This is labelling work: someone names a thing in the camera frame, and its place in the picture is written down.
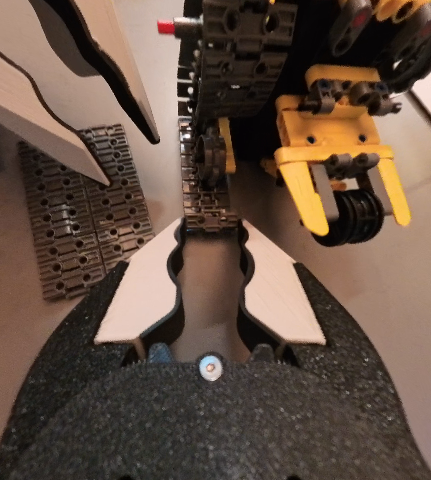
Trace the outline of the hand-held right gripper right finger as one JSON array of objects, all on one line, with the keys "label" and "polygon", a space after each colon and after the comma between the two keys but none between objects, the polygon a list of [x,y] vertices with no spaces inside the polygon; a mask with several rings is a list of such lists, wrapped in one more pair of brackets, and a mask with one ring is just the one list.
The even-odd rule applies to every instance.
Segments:
[{"label": "hand-held right gripper right finger", "polygon": [[296,260],[246,219],[238,222],[238,244],[238,335],[248,351],[268,345],[283,357],[292,346],[327,346]]}]

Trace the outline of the loose grey track strip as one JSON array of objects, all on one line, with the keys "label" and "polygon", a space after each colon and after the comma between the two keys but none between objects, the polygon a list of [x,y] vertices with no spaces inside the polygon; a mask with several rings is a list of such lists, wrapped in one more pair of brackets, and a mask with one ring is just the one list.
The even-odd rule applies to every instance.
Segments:
[{"label": "loose grey track strip", "polygon": [[106,271],[83,178],[24,141],[17,152],[43,298],[84,295]]},{"label": "loose grey track strip", "polygon": [[104,268],[109,272],[154,238],[152,223],[123,126],[92,127],[79,133],[111,181],[106,186],[83,178]]}]

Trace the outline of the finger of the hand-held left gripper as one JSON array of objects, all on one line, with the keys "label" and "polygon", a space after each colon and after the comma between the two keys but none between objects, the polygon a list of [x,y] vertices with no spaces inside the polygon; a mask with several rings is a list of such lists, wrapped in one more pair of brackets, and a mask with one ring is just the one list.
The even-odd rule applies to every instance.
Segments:
[{"label": "finger of the hand-held left gripper", "polygon": [[51,111],[32,77],[2,52],[0,125],[70,169],[110,185],[98,157],[79,132]]},{"label": "finger of the hand-held left gripper", "polygon": [[110,0],[31,0],[45,37],[75,75],[101,76],[153,145],[160,136],[136,61]]}]

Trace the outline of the yellow toy brick robot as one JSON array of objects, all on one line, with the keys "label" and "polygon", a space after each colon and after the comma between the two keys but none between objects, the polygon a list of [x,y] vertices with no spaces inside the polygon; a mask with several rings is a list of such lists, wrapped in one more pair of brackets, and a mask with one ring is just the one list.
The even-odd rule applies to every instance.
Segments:
[{"label": "yellow toy brick robot", "polygon": [[254,117],[230,120],[235,162],[257,161],[285,186],[320,245],[365,243],[386,217],[411,221],[375,118],[399,113],[395,95],[431,73],[431,0],[295,3],[269,100]]}]

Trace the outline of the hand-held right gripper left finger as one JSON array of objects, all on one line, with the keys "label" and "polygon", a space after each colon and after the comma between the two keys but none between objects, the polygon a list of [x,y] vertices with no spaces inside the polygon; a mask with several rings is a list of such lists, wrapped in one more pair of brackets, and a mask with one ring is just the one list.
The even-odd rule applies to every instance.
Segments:
[{"label": "hand-held right gripper left finger", "polygon": [[183,266],[184,218],[132,255],[94,337],[95,345],[132,344],[148,351],[172,345],[184,329],[178,275]]}]

